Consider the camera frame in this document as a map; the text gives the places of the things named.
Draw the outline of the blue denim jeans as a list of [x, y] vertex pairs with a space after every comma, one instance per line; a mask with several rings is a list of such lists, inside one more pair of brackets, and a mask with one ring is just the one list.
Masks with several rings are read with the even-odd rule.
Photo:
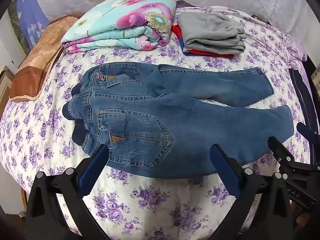
[[218, 144], [241, 165], [262, 157], [269, 137], [293, 136], [289, 107], [256, 109], [273, 95], [258, 68], [207, 72], [172, 65], [114, 62], [89, 69], [72, 89], [63, 116], [88, 155], [105, 145], [108, 166], [149, 178], [216, 172]]

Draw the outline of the dark navy garment at edge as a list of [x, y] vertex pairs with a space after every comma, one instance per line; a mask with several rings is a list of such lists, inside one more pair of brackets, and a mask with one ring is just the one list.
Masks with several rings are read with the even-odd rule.
[[289, 74], [304, 116], [304, 123], [313, 132], [317, 131], [317, 116], [312, 97], [298, 70], [289, 68]]

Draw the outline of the purple floral bed sheet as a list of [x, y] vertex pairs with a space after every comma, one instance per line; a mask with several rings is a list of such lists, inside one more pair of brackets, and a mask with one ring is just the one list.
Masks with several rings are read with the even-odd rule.
[[[289, 74], [296, 69], [305, 75], [306, 53], [300, 44], [242, 11], [217, 6], [194, 11], [221, 13], [240, 22], [247, 36], [245, 52], [232, 59], [185, 56], [172, 35], [167, 46], [150, 51], [106, 48], [62, 55], [37, 100], [7, 103], [1, 118], [1, 165], [27, 192], [37, 172], [55, 175], [77, 166], [86, 155], [72, 141], [74, 122], [63, 117], [62, 107], [86, 70], [108, 62], [171, 64], [212, 72], [259, 67], [274, 94], [255, 107], [287, 105], [293, 122], [303, 122]], [[105, 167], [84, 202], [112, 239], [205, 239], [223, 220], [234, 197], [215, 174], [162, 180]]]

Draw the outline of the grey folded garment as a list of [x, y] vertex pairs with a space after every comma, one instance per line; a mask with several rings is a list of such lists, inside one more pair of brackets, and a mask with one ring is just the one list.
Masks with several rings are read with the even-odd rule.
[[247, 38], [242, 24], [221, 14], [183, 12], [177, 23], [186, 50], [216, 54], [239, 55], [245, 49]]

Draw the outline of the red blue folded garment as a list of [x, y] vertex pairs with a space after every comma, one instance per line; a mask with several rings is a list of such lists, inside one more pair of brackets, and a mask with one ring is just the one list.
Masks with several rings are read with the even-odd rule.
[[172, 25], [171, 26], [171, 32], [174, 33], [179, 41], [180, 47], [182, 49], [182, 52], [185, 56], [211, 56], [211, 57], [224, 57], [231, 59], [234, 57], [233, 54], [217, 54], [217, 53], [212, 53], [209, 51], [201, 51], [197, 49], [185, 49], [184, 42], [183, 42], [183, 37], [182, 37], [182, 32], [178, 24]]

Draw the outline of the floral turquoise folded quilt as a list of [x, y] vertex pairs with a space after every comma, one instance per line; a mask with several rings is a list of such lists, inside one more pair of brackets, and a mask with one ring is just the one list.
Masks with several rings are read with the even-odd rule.
[[105, 0], [80, 17], [61, 43], [72, 53], [98, 48], [152, 50], [170, 41], [176, 0]]

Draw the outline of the wooden picture frame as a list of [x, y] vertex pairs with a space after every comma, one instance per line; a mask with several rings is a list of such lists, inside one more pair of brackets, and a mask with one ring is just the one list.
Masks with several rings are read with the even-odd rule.
[[13, 78], [14, 75], [12, 74], [12, 72], [7, 66], [4, 66], [1, 70], [0, 79], [0, 116], [2, 116], [5, 106], [9, 100]]

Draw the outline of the blue wall poster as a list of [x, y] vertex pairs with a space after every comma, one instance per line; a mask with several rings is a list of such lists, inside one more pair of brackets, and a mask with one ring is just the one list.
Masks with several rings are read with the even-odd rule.
[[17, 0], [17, 16], [20, 29], [32, 50], [50, 21], [37, 0]]

